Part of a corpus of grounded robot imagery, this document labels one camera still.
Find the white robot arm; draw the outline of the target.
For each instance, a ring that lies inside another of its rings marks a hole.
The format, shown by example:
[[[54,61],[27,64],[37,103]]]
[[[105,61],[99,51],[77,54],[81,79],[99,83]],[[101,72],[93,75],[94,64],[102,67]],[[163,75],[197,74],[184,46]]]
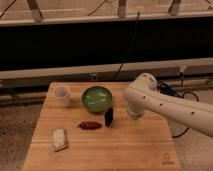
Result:
[[[124,99],[133,118],[150,110],[213,138],[213,105],[159,93],[152,74],[142,73],[131,82]]]

